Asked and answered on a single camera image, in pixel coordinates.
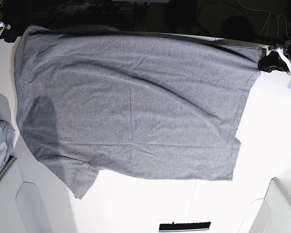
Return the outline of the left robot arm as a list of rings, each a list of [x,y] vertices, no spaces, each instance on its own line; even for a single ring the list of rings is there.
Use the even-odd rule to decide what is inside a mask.
[[[260,59],[258,69],[268,73],[282,71],[291,75],[291,41],[269,46],[268,51],[268,55]]]

